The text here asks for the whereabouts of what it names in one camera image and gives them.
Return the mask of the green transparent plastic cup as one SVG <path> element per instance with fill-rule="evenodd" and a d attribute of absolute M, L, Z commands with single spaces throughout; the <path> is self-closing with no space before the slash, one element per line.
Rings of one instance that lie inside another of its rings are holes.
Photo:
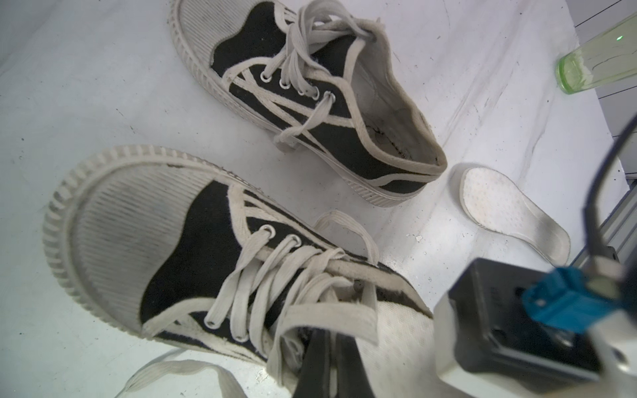
<path fill-rule="evenodd" d="M 636 15 L 598 34 L 559 59 L 557 83 L 576 94 L 636 75 Z"/>

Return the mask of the aluminium rail frame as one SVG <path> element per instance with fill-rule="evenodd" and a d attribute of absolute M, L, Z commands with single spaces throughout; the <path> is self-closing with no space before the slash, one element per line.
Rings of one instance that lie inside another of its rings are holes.
<path fill-rule="evenodd" d="M 623 273 L 636 263 L 636 184 L 601 226 L 601 234 Z"/>

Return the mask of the white insole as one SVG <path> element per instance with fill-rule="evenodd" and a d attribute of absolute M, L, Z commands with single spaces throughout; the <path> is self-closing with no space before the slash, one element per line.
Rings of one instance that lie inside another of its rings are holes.
<path fill-rule="evenodd" d="M 465 397 L 436 375 L 433 320 L 412 308 L 379 302 L 378 344 L 357 341 L 376 397 Z"/>
<path fill-rule="evenodd" d="M 554 266 L 567 264 L 568 233 L 501 172 L 488 167 L 465 170 L 460 204 L 469 219 L 484 229 L 527 243 Z"/>

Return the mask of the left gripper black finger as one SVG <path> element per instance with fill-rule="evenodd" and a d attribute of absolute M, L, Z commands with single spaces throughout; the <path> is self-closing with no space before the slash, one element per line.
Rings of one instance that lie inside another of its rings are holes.
<path fill-rule="evenodd" d="M 312 332 L 294 397 L 373 397 L 355 338 Z"/>

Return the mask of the black white sneaker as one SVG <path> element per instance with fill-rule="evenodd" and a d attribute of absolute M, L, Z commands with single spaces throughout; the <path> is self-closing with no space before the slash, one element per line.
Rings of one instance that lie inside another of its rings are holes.
<path fill-rule="evenodd" d="M 376 345 L 379 302 L 432 319 L 352 217 L 331 211 L 309 226 L 174 149 L 119 146 L 74 167 L 42 242 L 59 285 L 96 318 L 263 366 L 292 394 L 315 329 Z"/>
<path fill-rule="evenodd" d="M 338 1 L 174 1 L 174 46 L 222 104 L 303 147 L 378 207 L 418 195 L 447 167 L 426 118 L 397 82 L 384 26 Z"/>

